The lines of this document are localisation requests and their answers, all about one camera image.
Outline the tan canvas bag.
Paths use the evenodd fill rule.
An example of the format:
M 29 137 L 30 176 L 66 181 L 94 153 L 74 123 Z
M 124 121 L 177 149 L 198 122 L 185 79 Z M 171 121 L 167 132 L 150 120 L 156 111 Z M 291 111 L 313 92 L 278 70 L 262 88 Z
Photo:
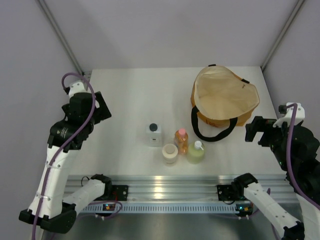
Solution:
M 190 96 L 191 125 L 195 135 L 205 142 L 228 137 L 235 127 L 243 126 L 260 104 L 256 86 L 221 65 L 208 65 L 196 76 Z M 199 120 L 222 128 L 216 136 L 200 132 Z

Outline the cream jar bottle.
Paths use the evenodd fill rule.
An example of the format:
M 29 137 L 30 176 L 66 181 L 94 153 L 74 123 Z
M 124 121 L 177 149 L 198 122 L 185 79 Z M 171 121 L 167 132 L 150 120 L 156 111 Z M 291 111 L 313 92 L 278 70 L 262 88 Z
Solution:
M 168 143 L 162 148 L 162 156 L 167 166 L 173 166 L 178 159 L 178 148 L 172 143 Z

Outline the small bottle black cap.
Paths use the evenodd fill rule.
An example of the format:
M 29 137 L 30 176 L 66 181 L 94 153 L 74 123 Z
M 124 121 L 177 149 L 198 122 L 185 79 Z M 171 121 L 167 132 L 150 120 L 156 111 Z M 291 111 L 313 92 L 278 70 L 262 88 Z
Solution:
M 148 146 L 161 147 L 163 145 L 163 131 L 160 124 L 147 124 L 145 128 L 145 134 Z

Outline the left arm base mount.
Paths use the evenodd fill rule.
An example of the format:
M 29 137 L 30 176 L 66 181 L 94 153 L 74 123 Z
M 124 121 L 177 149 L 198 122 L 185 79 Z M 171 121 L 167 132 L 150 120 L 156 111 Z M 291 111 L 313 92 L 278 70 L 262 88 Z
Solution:
M 109 199 L 113 201 L 127 201 L 128 200 L 128 185 L 113 185 Z

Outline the green bottle white cap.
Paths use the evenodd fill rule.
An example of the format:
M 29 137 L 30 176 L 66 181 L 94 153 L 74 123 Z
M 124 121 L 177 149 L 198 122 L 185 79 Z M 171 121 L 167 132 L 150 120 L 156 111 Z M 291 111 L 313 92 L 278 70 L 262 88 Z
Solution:
M 187 161 L 191 164 L 200 163 L 205 157 L 205 145 L 197 140 L 189 144 L 187 150 Z

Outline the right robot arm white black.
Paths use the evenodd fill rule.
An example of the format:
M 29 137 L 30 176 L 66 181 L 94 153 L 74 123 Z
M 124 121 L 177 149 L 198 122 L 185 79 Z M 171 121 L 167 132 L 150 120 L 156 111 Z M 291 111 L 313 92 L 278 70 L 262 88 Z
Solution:
M 282 208 L 250 173 L 231 183 L 233 194 L 251 201 L 271 223 L 283 240 L 318 240 L 320 238 L 320 142 L 303 126 L 305 111 L 300 103 L 279 106 L 279 119 L 255 116 L 245 126 L 245 141 L 252 142 L 262 133 L 258 144 L 270 148 L 298 199 L 302 221 Z

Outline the orange bottle pink cap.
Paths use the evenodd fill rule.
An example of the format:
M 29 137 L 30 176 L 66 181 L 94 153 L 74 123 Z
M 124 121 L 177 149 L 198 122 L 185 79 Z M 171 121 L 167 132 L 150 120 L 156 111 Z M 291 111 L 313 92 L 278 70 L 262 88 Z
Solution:
M 178 153 L 185 155 L 188 152 L 189 136 L 185 128 L 180 128 L 174 134 L 174 143 L 178 149 Z

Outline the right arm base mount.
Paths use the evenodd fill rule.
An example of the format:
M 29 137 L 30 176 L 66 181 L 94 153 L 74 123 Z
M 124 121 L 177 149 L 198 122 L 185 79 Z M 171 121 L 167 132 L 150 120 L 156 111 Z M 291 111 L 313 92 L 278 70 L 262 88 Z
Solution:
M 217 185 L 216 188 L 219 201 L 231 205 L 237 200 L 237 195 L 231 184 Z

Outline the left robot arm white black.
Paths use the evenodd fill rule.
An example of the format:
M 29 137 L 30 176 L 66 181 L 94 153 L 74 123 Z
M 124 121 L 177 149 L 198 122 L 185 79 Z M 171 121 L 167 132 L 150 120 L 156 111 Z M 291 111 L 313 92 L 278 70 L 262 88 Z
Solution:
M 80 80 L 66 89 L 69 103 L 62 106 L 64 119 L 49 131 L 46 160 L 35 197 L 19 220 L 39 226 L 51 233 L 65 234 L 74 225 L 78 214 L 91 202 L 109 199 L 112 180 L 95 174 L 73 194 L 64 197 L 73 162 L 94 126 L 112 115 L 100 92 L 89 93 Z

